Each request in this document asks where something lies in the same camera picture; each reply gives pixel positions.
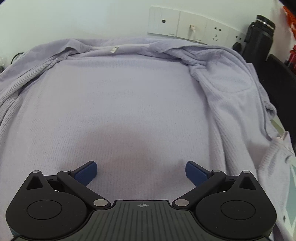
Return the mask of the lavender ribbed pajama garment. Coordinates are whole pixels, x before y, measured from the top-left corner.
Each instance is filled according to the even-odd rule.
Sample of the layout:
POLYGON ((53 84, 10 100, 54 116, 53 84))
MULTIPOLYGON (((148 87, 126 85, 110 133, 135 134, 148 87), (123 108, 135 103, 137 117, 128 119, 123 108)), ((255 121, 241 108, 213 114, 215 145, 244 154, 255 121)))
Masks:
POLYGON ((178 39, 39 45, 1 73, 1 240, 27 175, 98 164, 92 190, 110 201, 173 201, 193 188, 185 164, 253 173, 291 240, 283 212, 294 153, 276 109, 235 51, 178 39))

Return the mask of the black nightstand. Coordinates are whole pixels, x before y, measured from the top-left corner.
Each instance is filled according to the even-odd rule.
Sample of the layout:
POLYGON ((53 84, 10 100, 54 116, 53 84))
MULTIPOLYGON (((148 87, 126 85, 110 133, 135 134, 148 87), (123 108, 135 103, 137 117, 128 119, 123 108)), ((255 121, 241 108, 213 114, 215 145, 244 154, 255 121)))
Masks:
POLYGON ((276 107, 284 129, 290 132, 295 147, 295 73, 270 54, 260 69, 259 80, 276 107))

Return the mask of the black thermos bottle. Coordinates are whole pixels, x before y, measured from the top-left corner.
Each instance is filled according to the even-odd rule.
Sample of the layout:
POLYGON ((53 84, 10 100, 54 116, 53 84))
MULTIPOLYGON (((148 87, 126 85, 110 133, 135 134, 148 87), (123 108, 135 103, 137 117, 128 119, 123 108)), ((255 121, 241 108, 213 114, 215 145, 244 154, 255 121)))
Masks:
POLYGON ((267 59, 271 46, 275 24, 268 18, 257 15, 252 22, 245 36, 245 47, 242 53, 247 63, 252 63, 255 68, 259 68, 267 59))

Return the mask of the small red bottle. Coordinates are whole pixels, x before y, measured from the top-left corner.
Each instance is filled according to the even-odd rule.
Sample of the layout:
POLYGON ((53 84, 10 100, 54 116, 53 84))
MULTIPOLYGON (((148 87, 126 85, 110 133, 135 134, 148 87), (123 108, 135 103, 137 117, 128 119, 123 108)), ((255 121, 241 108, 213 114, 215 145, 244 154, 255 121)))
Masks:
POLYGON ((285 61, 285 65, 290 69, 293 69, 296 64, 296 45, 293 46, 293 49, 290 50, 290 56, 285 61))

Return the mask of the white wall socket panel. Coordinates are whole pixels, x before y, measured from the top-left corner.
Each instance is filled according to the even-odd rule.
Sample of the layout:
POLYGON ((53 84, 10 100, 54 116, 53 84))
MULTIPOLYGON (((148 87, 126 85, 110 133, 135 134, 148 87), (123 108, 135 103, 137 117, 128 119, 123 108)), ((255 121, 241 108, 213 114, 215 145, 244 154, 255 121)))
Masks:
POLYGON ((231 48, 244 46, 245 34, 201 15, 152 6, 149 9, 149 34, 163 35, 192 42, 231 48))

